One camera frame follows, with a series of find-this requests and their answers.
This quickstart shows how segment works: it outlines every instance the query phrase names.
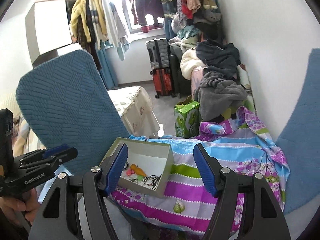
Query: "gray suitcase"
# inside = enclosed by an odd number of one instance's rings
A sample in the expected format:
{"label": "gray suitcase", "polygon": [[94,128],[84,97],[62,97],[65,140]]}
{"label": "gray suitcase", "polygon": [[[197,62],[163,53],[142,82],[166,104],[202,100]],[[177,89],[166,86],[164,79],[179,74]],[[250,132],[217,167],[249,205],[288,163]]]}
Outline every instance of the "gray suitcase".
{"label": "gray suitcase", "polygon": [[146,42],[151,69],[170,67],[168,41],[166,38],[153,39]]}

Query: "white cabinet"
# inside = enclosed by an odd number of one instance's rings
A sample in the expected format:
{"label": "white cabinet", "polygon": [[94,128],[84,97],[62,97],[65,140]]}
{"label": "white cabinet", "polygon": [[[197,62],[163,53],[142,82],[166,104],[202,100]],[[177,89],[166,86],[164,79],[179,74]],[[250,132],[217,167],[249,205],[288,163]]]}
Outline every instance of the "white cabinet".
{"label": "white cabinet", "polygon": [[39,55],[72,43],[65,0],[37,2],[26,17],[31,61]]}

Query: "gray floor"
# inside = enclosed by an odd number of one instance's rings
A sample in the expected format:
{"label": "gray floor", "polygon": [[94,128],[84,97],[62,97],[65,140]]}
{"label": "gray floor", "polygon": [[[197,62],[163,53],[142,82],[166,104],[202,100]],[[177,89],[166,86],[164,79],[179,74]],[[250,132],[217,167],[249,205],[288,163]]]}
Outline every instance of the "gray floor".
{"label": "gray floor", "polygon": [[187,97],[183,98],[172,98],[171,96],[160,96],[160,98],[155,98],[156,90],[153,83],[135,83],[130,84],[130,86],[142,86],[147,93],[149,94],[150,98],[153,102],[153,112],[156,115],[156,118],[158,119],[158,122],[160,124],[163,124],[164,134],[167,135],[176,135],[175,127],[174,127],[174,114],[173,109],[174,106],[179,102],[183,101]]}

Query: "yellow jacket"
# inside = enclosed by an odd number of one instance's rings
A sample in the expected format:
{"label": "yellow jacket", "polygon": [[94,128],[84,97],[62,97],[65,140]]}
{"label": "yellow jacket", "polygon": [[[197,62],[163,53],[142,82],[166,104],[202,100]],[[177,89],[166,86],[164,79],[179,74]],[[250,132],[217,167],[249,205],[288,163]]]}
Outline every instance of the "yellow jacket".
{"label": "yellow jacket", "polygon": [[77,24],[78,24],[79,16],[81,16],[81,19],[82,19],[83,30],[84,30],[85,36],[87,37],[87,42],[91,42],[90,32],[87,26],[87,19],[85,16],[85,0],[76,0],[76,3],[72,8],[70,25],[71,25],[71,31],[73,32],[73,35],[76,38],[77,38]]}
{"label": "yellow jacket", "polygon": [[103,8],[102,6],[100,6],[100,2],[99,0],[94,0],[94,3],[96,5],[97,8],[97,12],[98,12],[98,17],[99,17],[99,23],[101,26],[101,31],[103,35],[107,34],[107,26],[106,26],[106,20],[105,20],[105,16],[104,16],[104,12],[103,12]]}

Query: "blue chair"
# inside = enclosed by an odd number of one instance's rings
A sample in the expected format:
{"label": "blue chair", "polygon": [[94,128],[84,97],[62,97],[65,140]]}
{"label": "blue chair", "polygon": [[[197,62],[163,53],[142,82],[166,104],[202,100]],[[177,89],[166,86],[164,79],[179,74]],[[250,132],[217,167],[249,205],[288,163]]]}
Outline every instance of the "blue chair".
{"label": "blue chair", "polygon": [[16,99],[47,147],[68,144],[78,157],[64,164],[72,174],[99,165],[117,137],[129,134],[114,107],[92,56],[77,50],[24,75]]}

